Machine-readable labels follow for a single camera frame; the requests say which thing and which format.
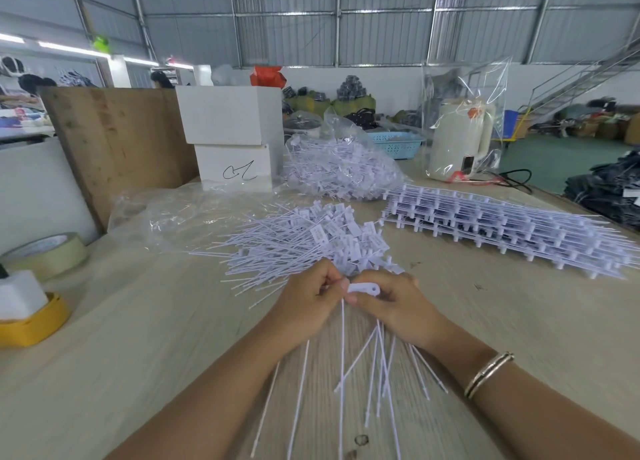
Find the person's left hand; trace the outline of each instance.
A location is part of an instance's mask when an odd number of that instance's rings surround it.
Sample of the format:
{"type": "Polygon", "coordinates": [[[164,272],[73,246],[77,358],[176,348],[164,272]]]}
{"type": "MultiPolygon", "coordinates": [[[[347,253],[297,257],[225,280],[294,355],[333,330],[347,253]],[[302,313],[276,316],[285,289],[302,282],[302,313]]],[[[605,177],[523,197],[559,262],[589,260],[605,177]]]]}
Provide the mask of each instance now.
{"type": "Polygon", "coordinates": [[[327,258],[308,270],[289,277],[278,301],[269,310],[263,325],[270,327],[293,349],[316,335],[333,307],[345,296],[349,280],[327,258]]]}

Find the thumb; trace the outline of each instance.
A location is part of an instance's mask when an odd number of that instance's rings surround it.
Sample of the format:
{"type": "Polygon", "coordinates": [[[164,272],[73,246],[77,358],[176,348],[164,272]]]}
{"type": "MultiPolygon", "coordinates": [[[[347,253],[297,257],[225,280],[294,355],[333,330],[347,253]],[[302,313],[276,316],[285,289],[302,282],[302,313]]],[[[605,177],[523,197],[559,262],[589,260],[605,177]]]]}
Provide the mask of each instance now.
{"type": "Polygon", "coordinates": [[[361,309],[368,311],[375,318],[386,320],[389,311],[389,302],[375,298],[373,295],[366,293],[350,293],[345,297],[347,303],[360,307],[361,309]]]}
{"type": "Polygon", "coordinates": [[[333,306],[338,303],[347,293],[349,289],[349,279],[342,278],[329,286],[322,294],[323,300],[333,306]]]}

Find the red plastic bag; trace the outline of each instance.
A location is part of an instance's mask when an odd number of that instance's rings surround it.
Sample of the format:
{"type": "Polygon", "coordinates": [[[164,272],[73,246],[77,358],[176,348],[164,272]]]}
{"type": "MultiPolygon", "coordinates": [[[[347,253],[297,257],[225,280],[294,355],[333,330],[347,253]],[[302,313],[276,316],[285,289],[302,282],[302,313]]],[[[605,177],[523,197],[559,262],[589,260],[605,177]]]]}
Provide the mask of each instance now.
{"type": "Polygon", "coordinates": [[[282,66],[254,66],[249,79],[252,86],[279,87],[282,89],[287,83],[286,78],[280,74],[282,66]]]}

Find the light blue basket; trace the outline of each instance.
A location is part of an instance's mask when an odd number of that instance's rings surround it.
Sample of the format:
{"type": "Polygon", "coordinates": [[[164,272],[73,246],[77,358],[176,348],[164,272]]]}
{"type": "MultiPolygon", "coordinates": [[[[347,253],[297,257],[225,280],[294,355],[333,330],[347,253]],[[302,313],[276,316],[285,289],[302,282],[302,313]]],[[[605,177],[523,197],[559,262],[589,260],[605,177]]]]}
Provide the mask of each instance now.
{"type": "Polygon", "coordinates": [[[415,157],[415,153],[424,141],[415,133],[409,132],[371,132],[371,139],[386,151],[394,160],[415,157]]]}

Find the person's right hand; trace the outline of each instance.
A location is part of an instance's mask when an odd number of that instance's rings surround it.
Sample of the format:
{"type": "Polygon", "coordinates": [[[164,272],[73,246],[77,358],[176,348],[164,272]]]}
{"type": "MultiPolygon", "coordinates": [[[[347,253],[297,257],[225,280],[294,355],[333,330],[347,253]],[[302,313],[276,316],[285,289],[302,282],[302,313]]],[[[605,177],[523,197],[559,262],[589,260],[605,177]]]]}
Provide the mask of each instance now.
{"type": "Polygon", "coordinates": [[[398,337],[426,351],[447,319],[418,289],[418,280],[409,273],[365,270],[352,283],[376,283],[384,299],[366,293],[350,293],[344,299],[380,319],[398,337]]]}

